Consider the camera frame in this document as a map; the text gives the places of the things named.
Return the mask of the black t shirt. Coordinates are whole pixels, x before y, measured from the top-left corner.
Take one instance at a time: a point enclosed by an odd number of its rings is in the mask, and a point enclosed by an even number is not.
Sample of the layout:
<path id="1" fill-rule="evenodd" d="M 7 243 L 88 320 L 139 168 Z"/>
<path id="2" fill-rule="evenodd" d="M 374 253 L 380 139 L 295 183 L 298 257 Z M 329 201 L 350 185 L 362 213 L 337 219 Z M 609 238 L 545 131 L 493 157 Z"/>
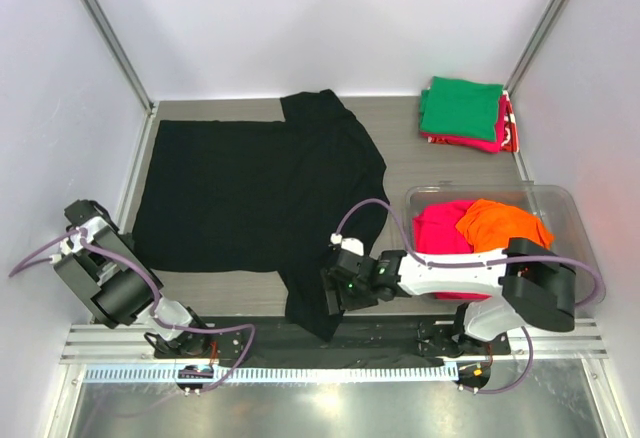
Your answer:
<path id="1" fill-rule="evenodd" d="M 164 121 L 133 226 L 150 269 L 277 273 L 286 318 L 330 340 L 322 269 L 336 231 L 371 249 L 387 221 L 386 164 L 330 90 L 280 101 L 274 122 Z"/>

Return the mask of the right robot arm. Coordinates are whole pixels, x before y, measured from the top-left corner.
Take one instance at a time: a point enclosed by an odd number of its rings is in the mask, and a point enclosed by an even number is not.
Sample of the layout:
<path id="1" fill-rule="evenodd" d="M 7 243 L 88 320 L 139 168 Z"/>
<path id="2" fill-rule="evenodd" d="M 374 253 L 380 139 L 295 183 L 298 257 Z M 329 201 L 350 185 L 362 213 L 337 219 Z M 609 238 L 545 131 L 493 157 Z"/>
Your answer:
<path id="1" fill-rule="evenodd" d="M 525 238 L 504 248 L 453 255 L 387 250 L 377 258 L 355 238 L 336 235 L 321 278 L 330 314 L 370 308 L 396 298 L 437 293 L 476 294 L 461 303 L 449 330 L 419 340 L 433 352 L 480 354 L 513 329 L 555 333 L 575 328 L 573 264 Z"/>

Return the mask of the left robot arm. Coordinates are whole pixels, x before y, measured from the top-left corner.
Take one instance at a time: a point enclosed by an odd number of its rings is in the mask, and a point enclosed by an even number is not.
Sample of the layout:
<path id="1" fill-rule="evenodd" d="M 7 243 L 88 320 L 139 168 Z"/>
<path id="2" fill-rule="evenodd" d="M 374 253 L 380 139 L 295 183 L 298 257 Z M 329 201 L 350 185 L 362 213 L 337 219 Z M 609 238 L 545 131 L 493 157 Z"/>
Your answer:
<path id="1" fill-rule="evenodd" d="M 206 355 L 213 333 L 189 307 L 162 296 L 163 284 L 134 255 L 134 242 L 122 234 L 95 200 L 77 200 L 64 216 L 71 234 L 59 245 L 53 269 L 89 310 L 110 329 L 144 325 L 145 341 L 156 358 Z"/>

